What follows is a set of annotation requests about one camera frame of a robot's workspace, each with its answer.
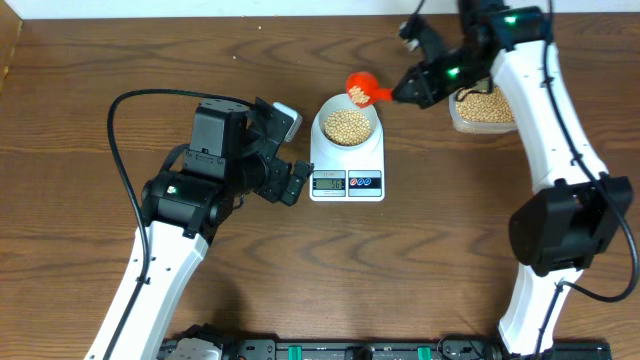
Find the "grey bowl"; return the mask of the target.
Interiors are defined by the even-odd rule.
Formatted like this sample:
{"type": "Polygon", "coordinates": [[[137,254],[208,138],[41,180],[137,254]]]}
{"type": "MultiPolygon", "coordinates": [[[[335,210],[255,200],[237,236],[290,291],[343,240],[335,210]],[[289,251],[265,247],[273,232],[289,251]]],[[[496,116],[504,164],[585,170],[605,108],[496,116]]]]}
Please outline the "grey bowl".
{"type": "Polygon", "coordinates": [[[339,94],[323,104],[318,121],[321,133],[331,143],[353,147],[373,136],[378,117],[373,106],[360,108],[347,94],[339,94]]]}

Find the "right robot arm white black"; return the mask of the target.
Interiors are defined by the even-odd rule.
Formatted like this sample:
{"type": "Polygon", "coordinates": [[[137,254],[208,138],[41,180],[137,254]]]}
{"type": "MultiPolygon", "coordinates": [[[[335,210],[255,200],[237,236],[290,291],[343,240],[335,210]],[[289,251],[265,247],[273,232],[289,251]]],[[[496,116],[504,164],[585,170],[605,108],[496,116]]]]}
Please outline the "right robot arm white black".
{"type": "Polygon", "coordinates": [[[629,233],[625,214],[634,192],[612,176],[581,127],[564,84],[553,13],[501,1],[458,5],[463,42],[448,49],[413,13],[400,38],[423,53],[391,97],[421,108],[481,81],[504,95],[531,174],[532,198],[510,218],[518,273],[498,324],[506,359],[536,359],[553,345],[553,329],[570,292],[617,232],[629,233]]]}

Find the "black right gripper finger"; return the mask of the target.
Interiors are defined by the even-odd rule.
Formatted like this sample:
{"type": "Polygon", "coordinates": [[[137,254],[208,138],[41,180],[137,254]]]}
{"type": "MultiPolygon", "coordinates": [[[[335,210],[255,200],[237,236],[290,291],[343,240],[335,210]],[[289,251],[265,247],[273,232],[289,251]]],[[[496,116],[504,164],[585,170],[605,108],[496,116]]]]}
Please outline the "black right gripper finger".
{"type": "Polygon", "coordinates": [[[424,109],[424,101],[420,95],[393,93],[392,98],[396,103],[417,106],[420,109],[424,109]]]}
{"type": "Polygon", "coordinates": [[[393,98],[418,98],[421,84],[414,69],[409,69],[392,90],[393,98]]]}

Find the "clear plastic container of beans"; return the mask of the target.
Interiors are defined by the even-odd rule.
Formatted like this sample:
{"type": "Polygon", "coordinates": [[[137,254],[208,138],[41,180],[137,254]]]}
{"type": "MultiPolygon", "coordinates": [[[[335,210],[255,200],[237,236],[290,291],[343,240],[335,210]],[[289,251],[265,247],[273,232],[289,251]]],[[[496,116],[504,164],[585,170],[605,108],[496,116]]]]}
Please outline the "clear plastic container of beans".
{"type": "Polygon", "coordinates": [[[517,130],[514,115],[499,87],[483,79],[448,98],[454,128],[468,134],[505,134],[517,130]]]}

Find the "red measuring scoop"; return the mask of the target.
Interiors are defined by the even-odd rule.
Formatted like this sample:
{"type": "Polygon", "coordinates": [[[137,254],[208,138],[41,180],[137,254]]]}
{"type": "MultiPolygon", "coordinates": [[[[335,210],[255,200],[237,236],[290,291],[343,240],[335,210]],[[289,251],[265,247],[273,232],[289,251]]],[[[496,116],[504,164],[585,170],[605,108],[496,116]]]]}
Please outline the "red measuring scoop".
{"type": "Polygon", "coordinates": [[[380,101],[393,100],[392,90],[382,88],[377,78],[369,72],[352,73],[346,81],[346,93],[352,103],[365,108],[380,101]]]}

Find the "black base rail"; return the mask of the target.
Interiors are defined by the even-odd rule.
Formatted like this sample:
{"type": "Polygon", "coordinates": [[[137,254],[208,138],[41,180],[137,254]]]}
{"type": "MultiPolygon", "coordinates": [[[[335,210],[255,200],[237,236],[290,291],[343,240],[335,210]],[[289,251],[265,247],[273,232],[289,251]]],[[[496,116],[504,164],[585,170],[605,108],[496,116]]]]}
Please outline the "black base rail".
{"type": "Polygon", "coordinates": [[[162,343],[158,359],[176,360],[480,360],[510,356],[494,339],[448,335],[410,342],[285,341],[267,335],[225,334],[194,325],[162,343]]]}

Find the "white digital kitchen scale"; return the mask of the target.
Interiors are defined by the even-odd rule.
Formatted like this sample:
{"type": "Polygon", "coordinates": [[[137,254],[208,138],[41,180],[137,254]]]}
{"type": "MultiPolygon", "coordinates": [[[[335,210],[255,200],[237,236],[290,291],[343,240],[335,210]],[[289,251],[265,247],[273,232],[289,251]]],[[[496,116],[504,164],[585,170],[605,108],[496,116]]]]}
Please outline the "white digital kitchen scale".
{"type": "Polygon", "coordinates": [[[313,201],[380,202],[385,197],[384,131],[378,117],[373,136],[364,144],[331,143],[319,128],[319,112],[311,127],[309,187],[313,201]]]}

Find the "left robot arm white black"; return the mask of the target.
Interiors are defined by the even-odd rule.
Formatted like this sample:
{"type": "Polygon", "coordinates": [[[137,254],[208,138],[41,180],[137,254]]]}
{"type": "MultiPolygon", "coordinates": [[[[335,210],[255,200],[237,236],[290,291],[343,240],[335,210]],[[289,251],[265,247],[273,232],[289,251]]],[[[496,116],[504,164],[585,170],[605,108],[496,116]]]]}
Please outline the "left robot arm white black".
{"type": "Polygon", "coordinates": [[[281,103],[200,102],[190,142],[170,152],[134,201],[130,260],[88,358],[155,358],[189,279],[242,197],[297,202],[313,166],[276,154],[301,123],[281,103]]]}

